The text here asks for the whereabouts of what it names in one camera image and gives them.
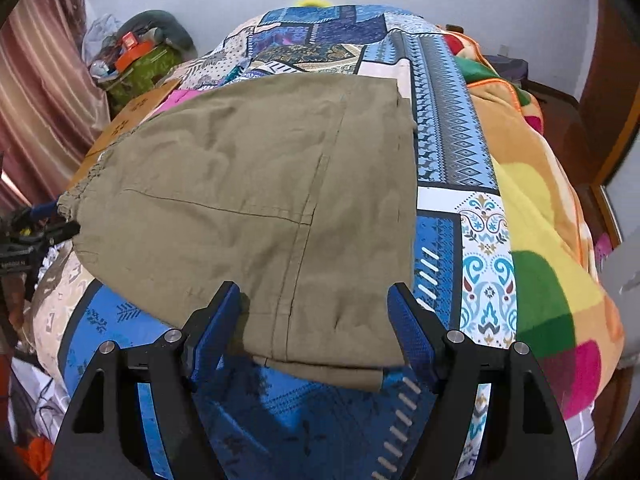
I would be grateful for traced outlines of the olive khaki shorts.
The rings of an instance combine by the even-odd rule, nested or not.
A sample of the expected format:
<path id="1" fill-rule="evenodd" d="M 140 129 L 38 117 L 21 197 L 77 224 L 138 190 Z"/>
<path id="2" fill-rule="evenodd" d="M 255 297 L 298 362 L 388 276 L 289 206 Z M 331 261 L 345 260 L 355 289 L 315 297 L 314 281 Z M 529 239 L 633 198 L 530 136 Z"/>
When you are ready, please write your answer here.
<path id="1" fill-rule="evenodd" d="M 235 352 L 375 391 L 404 362 L 386 294 L 413 279 L 414 130 L 390 78 L 235 82 L 120 136 L 58 208 L 82 265 L 154 318 L 183 326 L 232 281 Z"/>

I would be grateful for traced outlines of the striped red gold curtain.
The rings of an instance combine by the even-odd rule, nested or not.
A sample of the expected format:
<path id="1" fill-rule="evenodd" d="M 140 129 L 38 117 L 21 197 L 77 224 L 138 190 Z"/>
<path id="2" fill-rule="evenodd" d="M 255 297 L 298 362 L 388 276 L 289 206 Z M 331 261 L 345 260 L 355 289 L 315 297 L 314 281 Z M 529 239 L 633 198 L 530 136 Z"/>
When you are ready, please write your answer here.
<path id="1" fill-rule="evenodd" d="M 86 26 L 85 0 L 18 0 L 1 26 L 2 170 L 33 204 L 65 190 L 111 120 Z"/>

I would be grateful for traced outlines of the colourful fleece blanket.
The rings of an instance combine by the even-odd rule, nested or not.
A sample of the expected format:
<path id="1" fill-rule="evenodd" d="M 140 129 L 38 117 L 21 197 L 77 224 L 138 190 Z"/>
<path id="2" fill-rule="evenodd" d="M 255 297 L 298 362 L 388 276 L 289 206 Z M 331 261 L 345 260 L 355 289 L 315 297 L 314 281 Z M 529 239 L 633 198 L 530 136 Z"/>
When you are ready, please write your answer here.
<path id="1" fill-rule="evenodd" d="M 622 355 L 620 311 L 597 276 L 582 205 L 544 138 L 530 93 L 499 77 L 478 44 L 442 38 L 471 95 L 506 206 L 518 300 L 518 339 L 529 344 L 571 418 L 610 381 Z"/>

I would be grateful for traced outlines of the wooden lap table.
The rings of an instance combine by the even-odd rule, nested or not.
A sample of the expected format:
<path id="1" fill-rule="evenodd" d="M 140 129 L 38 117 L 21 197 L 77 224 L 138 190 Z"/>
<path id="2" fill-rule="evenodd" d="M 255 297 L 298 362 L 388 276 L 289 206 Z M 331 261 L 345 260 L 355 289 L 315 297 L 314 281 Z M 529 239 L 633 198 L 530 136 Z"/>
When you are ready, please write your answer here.
<path id="1" fill-rule="evenodd" d="M 66 190 L 69 191 L 75 184 L 83 179 L 98 161 L 99 156 L 104 152 L 121 134 L 124 134 L 148 118 L 157 107 L 162 104 L 167 97 L 178 87 L 178 79 L 169 79 L 167 82 L 142 96 L 131 100 L 113 119 L 113 121 L 102 131 L 96 142 L 88 151 L 76 174 L 70 180 Z"/>

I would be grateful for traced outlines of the green patterned storage box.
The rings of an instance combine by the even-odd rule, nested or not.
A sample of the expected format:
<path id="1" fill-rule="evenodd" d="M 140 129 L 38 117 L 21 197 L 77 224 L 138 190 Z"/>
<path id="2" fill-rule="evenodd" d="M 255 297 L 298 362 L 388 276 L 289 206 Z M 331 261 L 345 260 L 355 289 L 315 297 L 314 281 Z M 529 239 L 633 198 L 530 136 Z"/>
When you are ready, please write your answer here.
<path id="1" fill-rule="evenodd" d="M 116 115 L 129 101 L 154 89 L 181 62 L 182 55 L 178 50 L 162 44 L 131 63 L 104 87 L 112 114 Z"/>

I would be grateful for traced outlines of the blue patchwork quilt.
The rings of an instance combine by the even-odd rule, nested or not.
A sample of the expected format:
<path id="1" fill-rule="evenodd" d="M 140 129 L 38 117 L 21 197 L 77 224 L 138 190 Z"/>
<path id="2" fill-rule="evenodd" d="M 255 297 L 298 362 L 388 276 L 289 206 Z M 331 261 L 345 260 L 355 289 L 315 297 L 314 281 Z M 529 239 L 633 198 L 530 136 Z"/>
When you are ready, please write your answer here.
<path id="1" fill-rule="evenodd" d="M 387 291 L 506 348 L 518 300 L 494 165 L 452 52 L 390 6 L 290 6 L 180 74 L 63 198 L 38 360 L 74 392 L 106 340 L 153 341 L 232 281 L 240 317 L 194 399 L 231 479 L 395 479 L 434 398 Z"/>

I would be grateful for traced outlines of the pink cloth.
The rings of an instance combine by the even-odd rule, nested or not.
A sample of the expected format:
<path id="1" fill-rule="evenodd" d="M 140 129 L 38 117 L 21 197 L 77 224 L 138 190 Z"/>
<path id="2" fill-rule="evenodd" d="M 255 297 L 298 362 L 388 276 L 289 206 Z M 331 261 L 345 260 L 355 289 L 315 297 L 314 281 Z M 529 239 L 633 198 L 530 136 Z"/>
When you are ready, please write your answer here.
<path id="1" fill-rule="evenodd" d="M 167 112 L 183 102 L 188 102 L 196 98 L 200 94 L 202 94 L 200 90 L 174 90 L 166 99 L 163 100 L 163 103 L 160 104 L 160 106 L 152 111 L 152 115 L 155 116 L 160 113 Z"/>

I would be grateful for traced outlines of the orange box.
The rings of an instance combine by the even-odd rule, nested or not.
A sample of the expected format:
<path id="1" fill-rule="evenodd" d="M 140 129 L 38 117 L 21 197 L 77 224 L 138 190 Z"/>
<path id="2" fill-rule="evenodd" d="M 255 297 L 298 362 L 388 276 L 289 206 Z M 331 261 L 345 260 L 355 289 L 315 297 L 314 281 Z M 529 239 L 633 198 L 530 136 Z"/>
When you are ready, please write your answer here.
<path id="1" fill-rule="evenodd" d="M 154 48 L 152 40 L 137 40 L 133 32 L 126 32 L 120 43 L 122 44 L 122 54 L 115 61 L 115 68 L 119 73 L 123 73 L 129 65 Z"/>

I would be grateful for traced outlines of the grey cloth pile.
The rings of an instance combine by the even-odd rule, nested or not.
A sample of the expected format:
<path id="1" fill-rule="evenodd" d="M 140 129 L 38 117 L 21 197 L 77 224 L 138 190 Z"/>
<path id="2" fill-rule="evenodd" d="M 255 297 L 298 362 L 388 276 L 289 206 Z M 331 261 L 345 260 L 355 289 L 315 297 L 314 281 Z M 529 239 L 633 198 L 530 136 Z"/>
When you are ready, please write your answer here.
<path id="1" fill-rule="evenodd" d="M 87 65 L 90 65 L 103 47 L 115 38 L 120 26 L 122 22 L 111 13 L 104 14 L 92 22 L 82 38 L 80 51 L 81 58 Z"/>

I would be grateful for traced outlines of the white appliance with stickers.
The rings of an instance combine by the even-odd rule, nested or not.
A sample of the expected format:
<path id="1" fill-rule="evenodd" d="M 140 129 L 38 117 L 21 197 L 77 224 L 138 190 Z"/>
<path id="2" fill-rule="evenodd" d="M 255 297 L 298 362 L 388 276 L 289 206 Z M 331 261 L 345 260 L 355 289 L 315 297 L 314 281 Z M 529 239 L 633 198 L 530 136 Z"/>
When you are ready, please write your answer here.
<path id="1" fill-rule="evenodd" d="M 619 368 L 639 364 L 639 239 L 629 237 L 604 258 L 601 283 L 620 310 L 625 330 L 625 343 Z"/>

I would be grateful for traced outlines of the grey neck pillow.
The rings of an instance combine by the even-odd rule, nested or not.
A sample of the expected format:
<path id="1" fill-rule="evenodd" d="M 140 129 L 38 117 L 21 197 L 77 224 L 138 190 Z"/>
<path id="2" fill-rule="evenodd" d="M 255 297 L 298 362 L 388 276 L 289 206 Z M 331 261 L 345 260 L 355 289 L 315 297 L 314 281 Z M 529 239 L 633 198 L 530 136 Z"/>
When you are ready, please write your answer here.
<path id="1" fill-rule="evenodd" d="M 134 15 L 117 29 L 116 39 L 122 40 L 128 32 L 139 41 L 150 32 L 153 39 L 178 50 L 187 60 L 198 54 L 191 35 L 171 13 L 163 10 L 146 10 Z"/>

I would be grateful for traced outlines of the wooden door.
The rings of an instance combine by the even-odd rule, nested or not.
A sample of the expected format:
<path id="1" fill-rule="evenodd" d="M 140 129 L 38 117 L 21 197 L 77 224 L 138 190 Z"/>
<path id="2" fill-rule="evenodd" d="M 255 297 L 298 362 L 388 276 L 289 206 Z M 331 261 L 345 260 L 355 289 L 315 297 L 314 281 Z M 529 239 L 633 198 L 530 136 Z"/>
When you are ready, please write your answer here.
<path id="1" fill-rule="evenodd" d="M 639 130 L 639 44 L 612 0 L 598 0 L 589 72 L 579 101 L 588 146 L 588 181 L 620 166 Z"/>

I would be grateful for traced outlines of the grey backpack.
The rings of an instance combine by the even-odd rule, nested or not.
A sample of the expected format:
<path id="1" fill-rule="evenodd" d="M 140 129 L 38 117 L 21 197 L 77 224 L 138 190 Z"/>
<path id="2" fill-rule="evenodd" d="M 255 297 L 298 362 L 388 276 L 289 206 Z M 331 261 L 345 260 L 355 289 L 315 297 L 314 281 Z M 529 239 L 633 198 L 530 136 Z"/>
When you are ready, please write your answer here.
<path id="1" fill-rule="evenodd" d="M 487 55 L 486 61 L 498 75 L 511 84 L 521 87 L 528 79 L 528 63 L 522 58 L 508 58 L 503 55 Z"/>

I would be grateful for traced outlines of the yellow bed rail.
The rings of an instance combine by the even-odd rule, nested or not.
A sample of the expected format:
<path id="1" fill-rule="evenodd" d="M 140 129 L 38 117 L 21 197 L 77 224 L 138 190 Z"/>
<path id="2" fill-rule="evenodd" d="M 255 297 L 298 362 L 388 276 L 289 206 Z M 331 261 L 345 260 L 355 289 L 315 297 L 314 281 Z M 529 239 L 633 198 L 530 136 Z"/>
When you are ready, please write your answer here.
<path id="1" fill-rule="evenodd" d="M 296 0 L 294 6 L 302 6 L 303 8 L 328 8 L 332 6 L 329 0 Z"/>

